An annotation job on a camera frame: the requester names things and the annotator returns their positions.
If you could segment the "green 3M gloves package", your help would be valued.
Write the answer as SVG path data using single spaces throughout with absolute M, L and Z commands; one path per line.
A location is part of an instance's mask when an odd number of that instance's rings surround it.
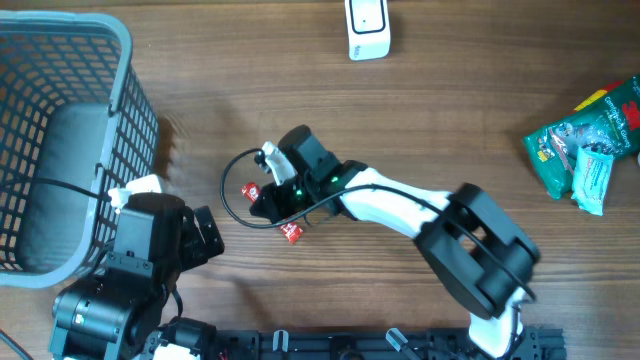
M 558 200 L 572 185 L 579 148 L 613 155 L 639 150 L 639 77 L 623 81 L 590 106 L 522 139 L 549 196 Z

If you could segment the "mint green tissue pack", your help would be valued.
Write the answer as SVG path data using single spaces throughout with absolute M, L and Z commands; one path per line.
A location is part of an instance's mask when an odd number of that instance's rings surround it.
M 579 148 L 572 183 L 572 199 L 592 215 L 602 216 L 614 156 Z

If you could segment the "red Nescafe coffee stick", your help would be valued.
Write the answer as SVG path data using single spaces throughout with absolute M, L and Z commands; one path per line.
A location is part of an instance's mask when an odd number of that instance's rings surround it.
M 256 183 L 249 182 L 241 188 L 241 193 L 251 203 L 254 203 L 258 199 L 260 188 Z M 280 226 L 280 230 L 290 244 L 295 244 L 296 241 L 304 233 L 303 229 L 299 227 L 295 222 Z

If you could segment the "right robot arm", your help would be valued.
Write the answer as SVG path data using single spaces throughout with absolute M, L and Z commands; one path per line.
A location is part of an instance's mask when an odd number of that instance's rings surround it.
M 321 207 L 372 222 L 413 241 L 449 294 L 470 314 L 469 338 L 484 355 L 514 353 L 524 334 L 521 307 L 536 295 L 529 282 L 539 248 L 480 187 L 424 190 L 383 176 L 356 160 L 340 161 L 300 125 L 254 157 L 273 182 L 250 208 L 279 227 Z

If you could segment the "red sauce bottle green cap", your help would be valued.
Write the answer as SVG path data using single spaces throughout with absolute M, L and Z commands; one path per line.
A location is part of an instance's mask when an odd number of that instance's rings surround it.
M 591 104 L 596 102 L 598 99 L 602 98 L 603 96 L 605 96 L 609 92 L 613 91 L 614 89 L 616 89 L 617 87 L 619 87 L 622 84 L 623 84 L 623 81 L 616 81 L 616 82 L 610 83 L 610 84 L 598 89 L 593 94 L 591 94 L 589 97 L 587 97 L 585 100 L 583 100 L 580 104 L 578 104 L 572 110 L 572 112 L 573 113 L 579 112 L 582 109 L 590 106 Z

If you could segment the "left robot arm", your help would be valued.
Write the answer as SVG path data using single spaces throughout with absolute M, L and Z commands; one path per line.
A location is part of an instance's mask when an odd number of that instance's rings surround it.
M 192 209 L 174 195 L 131 196 L 115 239 L 90 272 L 54 301 L 49 350 L 56 359 L 132 359 L 158 328 L 177 281 L 222 254 L 224 242 L 207 206 Z

